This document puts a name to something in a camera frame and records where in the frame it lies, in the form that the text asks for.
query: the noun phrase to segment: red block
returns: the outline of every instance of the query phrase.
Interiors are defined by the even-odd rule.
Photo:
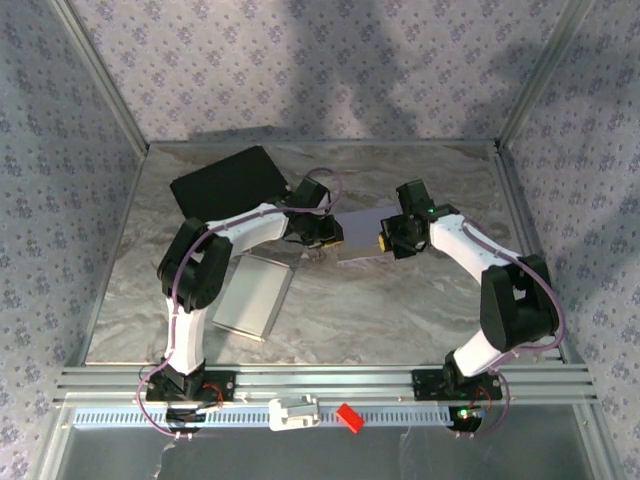
[[[364,426],[362,417],[346,403],[342,404],[336,412],[336,415],[353,433],[358,433]]]

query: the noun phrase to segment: marble surface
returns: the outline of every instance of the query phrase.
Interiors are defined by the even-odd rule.
[[[149,151],[94,330],[87,363],[156,362],[167,315],[156,268],[184,220],[169,189],[178,176],[243,147],[154,145]],[[420,146],[268,146],[292,185],[316,166],[342,175],[334,212],[391,205],[395,188],[422,178],[437,203],[449,202],[517,250],[511,220],[483,149]],[[330,177],[318,179],[332,186]],[[331,249],[272,242],[253,254],[288,263],[294,277],[265,343],[226,332],[208,312],[208,363],[441,363],[479,327],[479,286],[437,252],[401,261],[336,263]],[[226,277],[231,274],[233,261]]]

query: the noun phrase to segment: gray marble table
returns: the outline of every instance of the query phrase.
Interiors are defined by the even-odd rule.
[[[169,189],[178,176],[243,147],[154,145],[142,169],[87,363],[156,362],[166,346],[167,314],[156,268],[184,220]],[[317,166],[342,175],[335,212],[391,205],[395,188],[422,178],[436,202],[482,222],[518,249],[484,147],[280,145],[265,147],[292,185]],[[329,177],[319,180],[331,185]],[[479,287],[452,259],[425,253],[337,264],[331,250],[273,242],[252,253],[292,265],[294,277],[265,343],[205,329],[208,363],[441,363],[478,329]],[[234,262],[227,281],[235,267]]]

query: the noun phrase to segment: floral wallpaper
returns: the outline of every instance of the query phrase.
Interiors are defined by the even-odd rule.
[[[511,147],[571,339],[640,478],[640,4],[597,0]]]
[[[550,0],[74,0],[147,141],[484,139]]]
[[[26,478],[136,168],[45,0],[0,0],[0,478]]]

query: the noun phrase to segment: black mounting plate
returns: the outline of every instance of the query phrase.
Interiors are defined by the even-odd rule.
[[[236,372],[231,370],[203,370],[201,373],[202,382],[200,385],[213,384],[222,393],[225,402],[233,401],[233,392],[236,388]],[[147,402],[180,402],[192,401],[208,403],[212,400],[212,395],[217,394],[214,389],[198,388],[189,397],[178,388],[163,372],[154,374],[149,379],[147,386]]]
[[[441,369],[424,369],[411,371],[413,398],[416,401],[462,400],[472,402],[478,392],[478,386],[484,387],[492,400],[502,399],[500,379],[497,376],[483,373],[467,383],[456,387],[450,392],[446,389],[446,382]]]

